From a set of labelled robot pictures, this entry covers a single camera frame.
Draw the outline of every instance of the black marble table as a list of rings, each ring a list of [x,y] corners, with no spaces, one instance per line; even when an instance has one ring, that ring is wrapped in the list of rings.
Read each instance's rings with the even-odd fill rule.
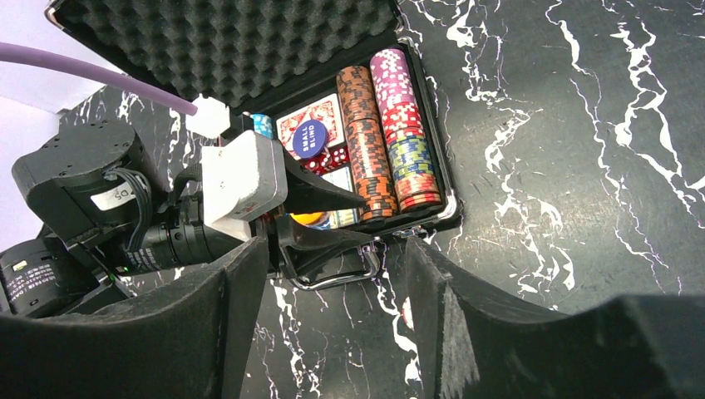
[[[427,242],[565,313],[620,293],[705,292],[705,1],[401,8],[464,204],[461,226]],[[62,128],[106,118],[138,130],[169,182],[207,144],[182,115],[113,89]],[[365,283],[305,293],[268,282],[243,397],[419,397],[402,245],[387,243]],[[187,272],[126,282],[140,293]]]

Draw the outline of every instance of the white connector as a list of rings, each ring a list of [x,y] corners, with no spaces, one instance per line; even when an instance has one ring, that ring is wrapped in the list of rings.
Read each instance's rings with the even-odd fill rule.
[[[209,139],[217,139],[230,128],[230,109],[214,98],[199,98],[193,101],[198,107],[196,115],[186,116],[186,129]]]

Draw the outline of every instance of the white wall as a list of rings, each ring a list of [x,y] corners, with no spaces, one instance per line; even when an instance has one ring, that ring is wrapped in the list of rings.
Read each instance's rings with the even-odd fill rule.
[[[12,164],[58,130],[59,115],[0,97],[0,252],[35,238],[42,227],[15,185]]]
[[[0,0],[0,42],[39,48],[119,71],[47,21],[47,4],[48,0]],[[60,72],[0,62],[0,96],[44,111],[70,110],[103,86]]]

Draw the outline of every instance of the dice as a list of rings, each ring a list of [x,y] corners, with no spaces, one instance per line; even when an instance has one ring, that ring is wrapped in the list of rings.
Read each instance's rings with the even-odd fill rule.
[[[337,168],[330,153],[321,154],[320,164],[325,173],[332,172]]]
[[[307,160],[303,167],[319,176],[326,173],[326,170],[321,167],[321,163],[317,159]]]
[[[326,149],[310,160],[302,160],[303,167],[319,176],[338,170],[349,162],[348,148],[345,145],[332,151]]]
[[[337,168],[347,164],[349,161],[350,159],[348,159],[348,147],[346,145],[333,151],[333,163],[336,165]]]

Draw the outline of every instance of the poker chip case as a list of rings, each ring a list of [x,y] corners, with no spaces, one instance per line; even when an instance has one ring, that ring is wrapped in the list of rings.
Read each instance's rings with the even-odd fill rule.
[[[345,229],[409,236],[460,213],[435,104],[415,47],[397,37],[393,0],[56,0],[47,18],[137,79],[275,121],[337,92],[343,68],[370,67],[381,50],[401,50],[441,203]]]

